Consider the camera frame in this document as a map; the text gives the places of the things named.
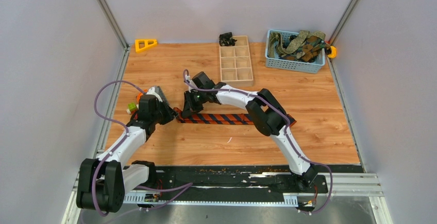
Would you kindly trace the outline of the orange navy striped tie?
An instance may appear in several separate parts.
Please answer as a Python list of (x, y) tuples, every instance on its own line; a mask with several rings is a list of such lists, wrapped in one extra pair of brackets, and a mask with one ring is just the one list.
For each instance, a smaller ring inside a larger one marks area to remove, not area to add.
[(212, 125), (254, 125), (248, 114), (212, 114), (197, 113), (189, 117), (182, 117), (182, 111), (174, 107), (177, 112), (176, 120), (185, 124), (212, 124)]

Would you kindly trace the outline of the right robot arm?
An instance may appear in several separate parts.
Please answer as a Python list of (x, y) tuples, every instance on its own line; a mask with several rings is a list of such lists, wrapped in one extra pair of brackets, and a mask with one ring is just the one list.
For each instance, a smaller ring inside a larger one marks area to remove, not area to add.
[[(207, 114), (207, 102), (229, 105), (246, 110), (246, 114)], [(253, 125), (264, 136), (271, 138), (284, 155), (290, 171), (295, 174), (295, 187), (307, 192), (315, 185), (317, 171), (299, 147), (291, 132), (295, 119), (289, 116), (267, 89), (259, 92), (244, 91), (224, 85), (220, 88), (190, 89), (184, 93), (184, 107), (178, 112), (178, 121), (194, 124)]]

